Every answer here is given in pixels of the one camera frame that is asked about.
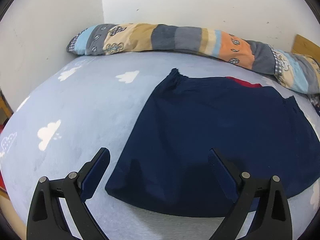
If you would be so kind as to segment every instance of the checkered pattern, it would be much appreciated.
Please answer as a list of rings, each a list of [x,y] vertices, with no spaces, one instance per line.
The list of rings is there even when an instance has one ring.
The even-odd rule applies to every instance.
[[[275,57],[275,61],[276,61],[276,65],[275,65],[275,76],[281,76],[282,74],[282,69],[281,69],[281,63],[280,60],[275,52],[275,50],[273,49],[273,47],[271,47],[270,45],[268,45],[272,51],[273,56]]]
[[[74,52],[75,51],[75,44],[76,44],[76,41],[78,39],[78,37],[80,36],[81,33],[83,33],[85,30],[83,30],[82,32],[80,32],[77,36],[75,36],[71,42],[70,42],[70,45],[69,45],[69,48],[68,48],[68,52]]]

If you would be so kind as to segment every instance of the light blue fabric stripe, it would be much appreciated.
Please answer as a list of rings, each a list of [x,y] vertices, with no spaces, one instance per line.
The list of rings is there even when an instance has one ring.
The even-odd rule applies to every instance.
[[[91,26],[88,29],[86,29],[83,33],[81,33],[76,41],[75,44],[75,52],[78,55],[84,55],[85,54],[85,47],[87,46],[87,41],[90,37],[90,34],[94,30],[95,26]]]
[[[298,62],[296,62],[288,53],[277,49],[279,52],[284,54],[287,59],[289,60],[290,65],[293,69],[293,84],[291,89],[297,91],[299,93],[306,94],[308,93],[308,81],[304,76],[303,70],[301,69]]]
[[[211,56],[218,57],[219,51],[221,48],[221,31],[214,30],[214,33],[216,34],[216,44],[214,45],[213,51],[211,53]]]

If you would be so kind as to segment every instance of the folded quilt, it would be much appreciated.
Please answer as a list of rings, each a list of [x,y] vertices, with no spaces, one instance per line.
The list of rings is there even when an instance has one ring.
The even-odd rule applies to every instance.
[[[215,57],[257,73],[274,75],[290,90],[309,95],[320,93],[320,68],[312,57],[242,40],[219,30],[145,23],[101,24],[80,32],[67,46],[67,51],[76,55],[148,50]]]

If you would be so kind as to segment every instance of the wooden board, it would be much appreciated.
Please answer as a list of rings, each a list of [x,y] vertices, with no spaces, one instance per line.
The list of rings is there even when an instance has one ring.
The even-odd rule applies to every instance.
[[[309,55],[320,62],[320,47],[299,34],[294,39],[291,52]]]

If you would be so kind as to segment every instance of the gray fabric panel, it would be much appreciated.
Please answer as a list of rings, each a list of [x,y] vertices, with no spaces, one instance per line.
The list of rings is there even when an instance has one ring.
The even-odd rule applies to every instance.
[[[175,49],[199,51],[202,29],[198,27],[178,27],[174,35]]]
[[[104,45],[104,40],[108,35],[108,31],[115,26],[117,25],[116,24],[100,24],[97,27],[95,27],[87,41],[85,54],[94,55],[94,56],[103,54],[102,49]]]
[[[151,34],[152,49],[174,49],[174,36],[177,26],[159,24]]]
[[[318,79],[311,64],[301,55],[292,53],[288,54],[299,63],[303,74],[308,82],[308,94],[319,93]]]
[[[259,41],[246,41],[250,44],[254,62],[252,70],[258,73],[273,75],[275,73],[276,60],[272,50],[267,44]]]

